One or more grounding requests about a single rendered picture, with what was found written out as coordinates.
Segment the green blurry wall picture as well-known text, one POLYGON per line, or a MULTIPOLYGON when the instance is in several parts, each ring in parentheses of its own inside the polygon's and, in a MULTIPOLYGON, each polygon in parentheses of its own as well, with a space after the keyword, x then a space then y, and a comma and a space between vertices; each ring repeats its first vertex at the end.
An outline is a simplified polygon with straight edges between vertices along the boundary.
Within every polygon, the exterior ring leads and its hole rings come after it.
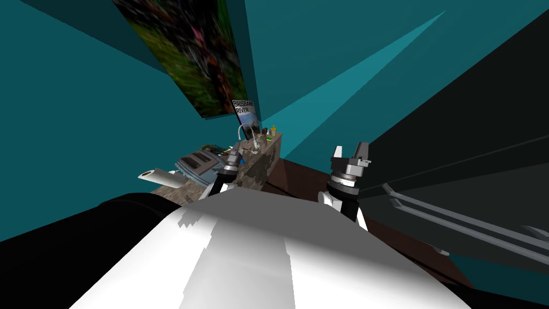
POLYGON ((225 0, 112 0, 203 118, 246 100, 225 0))

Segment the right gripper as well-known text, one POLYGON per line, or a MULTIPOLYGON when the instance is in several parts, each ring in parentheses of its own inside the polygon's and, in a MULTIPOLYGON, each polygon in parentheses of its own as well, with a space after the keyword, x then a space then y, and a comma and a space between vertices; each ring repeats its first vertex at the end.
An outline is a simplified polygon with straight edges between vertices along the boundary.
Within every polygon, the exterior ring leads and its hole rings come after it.
POLYGON ((333 152, 333 157, 330 158, 331 170, 342 174, 357 174, 359 170, 362 173, 362 168, 368 167, 371 162, 368 160, 368 147, 367 142, 360 142, 356 148, 353 158, 341 158, 343 148, 337 146, 333 152))

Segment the silver curved faucet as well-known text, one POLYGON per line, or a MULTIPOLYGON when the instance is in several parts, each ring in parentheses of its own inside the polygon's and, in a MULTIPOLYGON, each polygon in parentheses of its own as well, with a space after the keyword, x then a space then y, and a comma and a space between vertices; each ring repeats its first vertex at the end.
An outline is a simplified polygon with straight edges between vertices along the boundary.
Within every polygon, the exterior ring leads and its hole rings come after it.
POLYGON ((238 128, 238 139, 239 141, 242 141, 242 137, 241 137, 241 130, 246 133, 246 131, 244 130, 244 127, 248 127, 250 130, 251 130, 251 136, 252 136, 252 139, 253 139, 253 146, 255 149, 259 149, 259 143, 256 139, 256 136, 254 134, 254 131, 252 130, 251 126, 247 125, 247 124, 241 124, 238 128))

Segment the river poster with white letters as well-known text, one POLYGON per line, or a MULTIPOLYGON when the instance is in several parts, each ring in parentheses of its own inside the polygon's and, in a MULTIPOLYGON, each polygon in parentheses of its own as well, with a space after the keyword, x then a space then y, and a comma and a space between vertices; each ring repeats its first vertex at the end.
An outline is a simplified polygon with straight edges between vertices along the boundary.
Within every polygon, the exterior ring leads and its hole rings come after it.
POLYGON ((242 124, 246 139, 252 139, 259 132, 259 123, 255 104, 251 100, 232 100, 235 113, 242 124))

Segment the grey toaster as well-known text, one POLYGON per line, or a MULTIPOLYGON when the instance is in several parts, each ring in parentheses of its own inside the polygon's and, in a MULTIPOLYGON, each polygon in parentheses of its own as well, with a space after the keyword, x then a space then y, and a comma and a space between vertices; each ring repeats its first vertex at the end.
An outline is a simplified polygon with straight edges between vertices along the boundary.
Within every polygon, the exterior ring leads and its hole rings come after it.
POLYGON ((175 165, 191 181, 207 187, 215 181, 218 169, 224 167, 225 161, 216 154, 196 151, 179 158, 175 165))

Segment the white paper towel roll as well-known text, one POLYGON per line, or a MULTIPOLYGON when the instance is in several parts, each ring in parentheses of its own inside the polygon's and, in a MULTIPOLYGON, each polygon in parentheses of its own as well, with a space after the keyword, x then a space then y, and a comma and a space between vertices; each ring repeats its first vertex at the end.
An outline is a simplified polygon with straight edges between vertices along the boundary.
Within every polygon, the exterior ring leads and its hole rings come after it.
POLYGON ((138 178, 175 189, 184 186, 188 181, 186 176, 177 171, 166 172, 159 168, 144 172, 138 178))

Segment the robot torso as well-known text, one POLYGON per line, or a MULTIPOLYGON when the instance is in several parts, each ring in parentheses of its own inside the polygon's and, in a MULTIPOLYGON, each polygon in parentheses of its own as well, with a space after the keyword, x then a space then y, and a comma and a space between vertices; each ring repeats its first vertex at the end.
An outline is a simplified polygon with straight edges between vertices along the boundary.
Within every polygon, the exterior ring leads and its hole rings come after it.
POLYGON ((470 309, 333 207, 236 187, 165 217, 70 309, 470 309))

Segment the black appliance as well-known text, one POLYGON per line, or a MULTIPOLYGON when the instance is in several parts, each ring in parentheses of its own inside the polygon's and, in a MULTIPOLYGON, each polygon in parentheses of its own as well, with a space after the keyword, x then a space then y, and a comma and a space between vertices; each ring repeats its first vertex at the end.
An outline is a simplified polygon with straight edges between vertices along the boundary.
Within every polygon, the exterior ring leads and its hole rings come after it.
POLYGON ((549 9, 402 119, 370 149, 360 205, 464 271, 549 275, 549 251, 389 195, 549 242, 549 9))

